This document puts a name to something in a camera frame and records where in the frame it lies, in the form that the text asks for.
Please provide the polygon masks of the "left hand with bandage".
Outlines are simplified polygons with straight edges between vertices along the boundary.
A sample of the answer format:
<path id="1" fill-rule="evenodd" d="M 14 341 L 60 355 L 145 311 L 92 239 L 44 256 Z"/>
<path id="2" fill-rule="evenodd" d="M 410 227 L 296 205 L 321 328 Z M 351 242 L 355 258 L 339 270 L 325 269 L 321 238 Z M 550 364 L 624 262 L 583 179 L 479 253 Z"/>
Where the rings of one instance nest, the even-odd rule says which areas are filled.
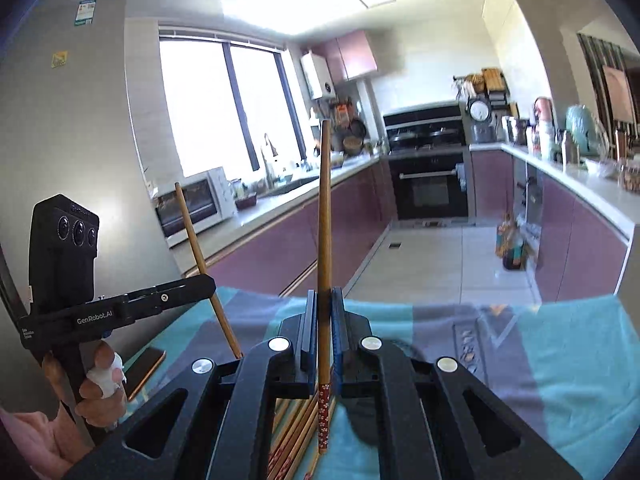
<path id="1" fill-rule="evenodd" d="M 67 406 L 75 402 L 75 413 L 90 426 L 112 428 L 125 414 L 122 360 L 107 342 L 101 341 L 96 346 L 93 368 L 79 387 L 68 384 L 63 367 L 51 353 L 44 356 L 42 370 L 58 400 Z"/>

